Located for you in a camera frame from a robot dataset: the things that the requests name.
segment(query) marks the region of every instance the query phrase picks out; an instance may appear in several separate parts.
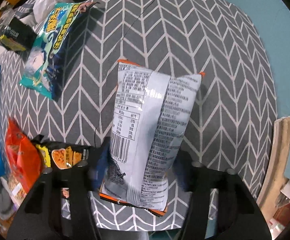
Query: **barcode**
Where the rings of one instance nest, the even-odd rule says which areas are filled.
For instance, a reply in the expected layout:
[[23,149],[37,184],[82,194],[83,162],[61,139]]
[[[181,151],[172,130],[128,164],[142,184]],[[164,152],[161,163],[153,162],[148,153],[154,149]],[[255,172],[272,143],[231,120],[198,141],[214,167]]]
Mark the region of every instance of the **barcode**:
[[116,160],[126,163],[130,140],[112,133],[111,154]]

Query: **blue snack package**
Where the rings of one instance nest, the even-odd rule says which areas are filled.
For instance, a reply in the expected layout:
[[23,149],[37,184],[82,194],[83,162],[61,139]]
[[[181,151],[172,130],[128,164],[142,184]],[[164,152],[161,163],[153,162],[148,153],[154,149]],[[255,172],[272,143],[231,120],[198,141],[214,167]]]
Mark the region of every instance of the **blue snack package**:
[[66,36],[72,23],[94,4],[87,1],[55,5],[34,41],[20,85],[57,100],[63,79]]

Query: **red snack package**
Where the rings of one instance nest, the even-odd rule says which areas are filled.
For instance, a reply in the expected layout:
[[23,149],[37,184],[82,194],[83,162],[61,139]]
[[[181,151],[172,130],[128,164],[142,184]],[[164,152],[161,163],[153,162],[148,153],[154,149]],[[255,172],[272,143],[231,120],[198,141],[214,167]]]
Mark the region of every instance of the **red snack package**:
[[36,147],[11,118],[6,134],[6,154],[16,179],[28,193],[40,175],[42,163]]

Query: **gray chevron fabric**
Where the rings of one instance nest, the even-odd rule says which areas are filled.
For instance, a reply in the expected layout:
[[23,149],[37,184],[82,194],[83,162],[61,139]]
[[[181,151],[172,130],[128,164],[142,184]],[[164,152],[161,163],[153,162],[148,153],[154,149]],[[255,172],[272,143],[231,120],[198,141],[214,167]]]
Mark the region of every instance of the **gray chevron fabric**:
[[[211,169],[233,168],[253,197],[266,173],[276,119],[270,65],[248,16],[224,0],[94,0],[69,35],[63,94],[53,102],[18,85],[27,53],[0,57],[0,146],[8,116],[29,137],[100,146],[110,135],[117,59],[181,76],[206,73],[181,148]],[[97,225],[116,230],[179,228],[190,194],[170,171],[168,212],[118,206],[91,194]],[[210,219],[217,211],[211,192]],[[69,203],[63,216],[70,218]]]

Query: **snack bag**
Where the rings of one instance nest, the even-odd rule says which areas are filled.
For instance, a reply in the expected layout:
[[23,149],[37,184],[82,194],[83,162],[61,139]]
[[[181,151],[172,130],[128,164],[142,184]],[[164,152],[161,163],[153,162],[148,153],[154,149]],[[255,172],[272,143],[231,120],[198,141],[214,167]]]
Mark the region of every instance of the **snack bag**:
[[183,141],[203,73],[173,78],[118,62],[112,160],[100,196],[161,216],[167,207],[166,172]]
[[63,80],[65,38],[72,23],[96,3],[57,3],[39,31],[20,85],[56,100]]
[[24,191],[28,193],[38,179],[42,168],[37,149],[11,118],[9,118],[5,143],[11,171],[21,183]]
[[65,198],[65,199],[68,199],[69,198],[69,188],[68,187],[63,187],[61,188],[61,197],[62,198]]
[[50,163],[50,155],[48,152],[48,148],[46,146],[41,146],[40,144],[35,144],[35,147],[38,149],[40,153],[40,158],[43,161],[44,167],[51,167]]
[[68,146],[66,149],[55,149],[51,152],[55,165],[61,170],[71,168],[81,160],[86,160],[88,154],[88,149],[83,149],[83,152],[80,153],[73,151],[71,146]]

